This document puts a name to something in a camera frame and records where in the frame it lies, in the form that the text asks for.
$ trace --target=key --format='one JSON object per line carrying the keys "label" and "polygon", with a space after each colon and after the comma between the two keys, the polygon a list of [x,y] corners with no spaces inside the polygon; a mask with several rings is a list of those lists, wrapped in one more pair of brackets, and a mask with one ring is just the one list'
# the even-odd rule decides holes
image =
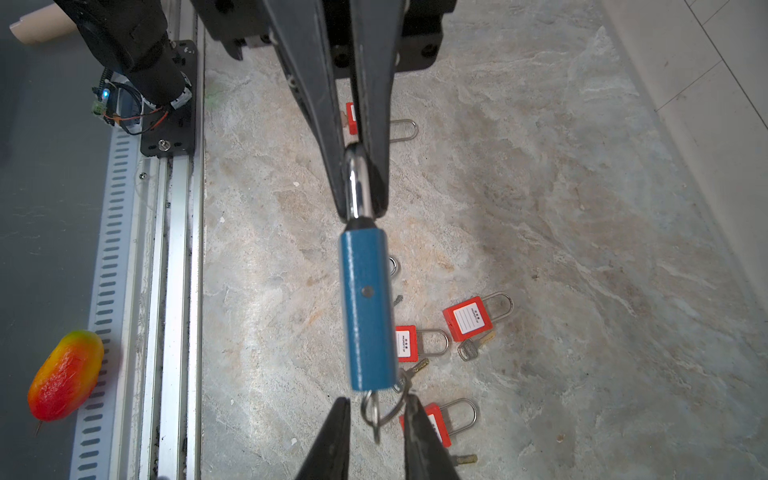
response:
{"label": "key", "polygon": [[470,463],[477,463],[478,456],[474,453],[472,455],[451,455],[451,463],[453,466],[468,465]]}
{"label": "key", "polygon": [[397,393],[402,392],[402,387],[406,385],[406,382],[410,382],[413,376],[416,373],[419,373],[419,370],[427,365],[429,365],[429,359],[422,359],[419,363],[416,363],[407,370],[400,369],[400,375],[397,376],[397,383],[392,387],[392,390],[395,390]]}
{"label": "key", "polygon": [[480,340],[478,340],[477,343],[475,343],[472,339],[464,340],[458,346],[458,356],[460,356],[465,362],[478,358],[478,349],[493,340],[493,337],[495,336],[496,331],[492,330],[490,333],[486,333]]}

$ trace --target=stone floor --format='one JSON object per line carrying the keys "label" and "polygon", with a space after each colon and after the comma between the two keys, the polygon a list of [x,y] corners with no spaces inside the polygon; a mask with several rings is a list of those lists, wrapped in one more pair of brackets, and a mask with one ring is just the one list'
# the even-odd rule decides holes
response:
{"label": "stone floor", "polygon": [[[765,319],[595,3],[459,0],[443,25],[436,64],[395,82],[392,117],[421,133],[392,146],[379,225],[398,324],[516,302],[479,359],[454,348],[414,380],[423,402],[478,404],[460,476],[768,477]],[[399,425],[374,445],[346,378],[316,142],[274,52],[244,56],[208,42],[203,478],[292,478],[337,396],[350,478],[402,478]]]}

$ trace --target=toy fruit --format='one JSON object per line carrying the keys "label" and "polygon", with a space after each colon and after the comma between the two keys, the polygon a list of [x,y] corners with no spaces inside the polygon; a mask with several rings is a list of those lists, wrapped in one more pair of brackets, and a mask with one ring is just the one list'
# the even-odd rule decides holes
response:
{"label": "toy fruit", "polygon": [[96,386],[103,359],[104,344],[93,332],[75,330],[61,339],[29,387],[32,415],[52,422],[77,410]]}

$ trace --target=metal ring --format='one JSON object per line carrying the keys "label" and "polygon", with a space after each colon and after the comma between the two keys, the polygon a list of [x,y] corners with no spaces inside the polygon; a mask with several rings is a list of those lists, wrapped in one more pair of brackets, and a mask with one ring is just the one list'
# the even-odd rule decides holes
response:
{"label": "metal ring", "polygon": [[500,320],[500,319],[503,319],[503,318],[507,318],[508,316],[510,316],[512,314],[512,310],[515,309],[515,302],[512,301],[512,297],[510,297],[509,295],[507,295],[504,292],[494,292],[494,293],[491,293],[488,296],[482,297],[480,300],[482,300],[482,302],[485,303],[486,300],[490,300],[491,298],[494,298],[495,296],[506,297],[507,301],[509,302],[509,310],[507,310],[507,313],[504,313],[503,315],[499,315],[499,316],[496,316],[494,318],[491,318],[491,320],[493,320],[493,321]]}
{"label": "metal ring", "polygon": [[392,421],[398,413],[400,413],[400,409],[402,408],[403,404],[406,402],[406,395],[408,395],[408,391],[411,389],[411,381],[406,380],[406,384],[403,386],[402,393],[400,394],[400,398],[397,399],[397,403],[394,407],[392,407],[392,410],[389,410],[386,415],[384,415],[382,418],[377,419],[377,423],[373,423],[373,420],[368,419],[368,416],[366,415],[366,410],[368,409],[368,402],[373,397],[374,393],[376,394],[376,404],[378,405],[378,392],[374,392],[373,390],[369,390],[366,392],[366,394],[362,397],[362,400],[360,401],[360,415],[362,416],[362,420],[369,426],[373,427],[373,436],[374,441],[376,440],[376,435],[378,433],[378,430]]}
{"label": "metal ring", "polygon": [[419,126],[416,124],[416,122],[414,122],[410,118],[403,118],[402,120],[392,120],[392,121],[389,122],[389,124],[390,125],[395,125],[395,124],[411,124],[411,125],[413,125],[413,135],[411,135],[410,137],[390,138],[389,139],[389,143],[390,144],[394,144],[394,143],[399,142],[399,141],[413,140],[414,138],[416,138],[416,135],[419,134]]}
{"label": "metal ring", "polygon": [[477,423],[478,421],[478,406],[475,405],[475,403],[470,399],[456,399],[453,402],[448,402],[445,405],[440,405],[438,407],[442,412],[443,410],[446,410],[448,409],[448,407],[454,406],[457,403],[466,403],[467,405],[469,405],[469,407],[472,409],[472,421],[467,425],[451,430],[450,432],[448,432],[448,436],[456,435],[457,433],[461,433],[461,432],[464,432],[465,430],[469,430],[470,428],[475,426],[475,423]]}
{"label": "metal ring", "polygon": [[389,256],[389,262],[392,264],[392,269],[389,271],[389,278],[395,278],[395,275],[400,271],[400,262],[393,256]]}
{"label": "metal ring", "polygon": [[420,356],[441,356],[445,355],[445,352],[448,352],[448,349],[451,348],[451,340],[448,338],[448,335],[443,332],[440,329],[424,329],[424,330],[416,330],[416,333],[439,333],[440,335],[445,338],[445,348],[441,352],[432,352],[432,353],[420,353]]}

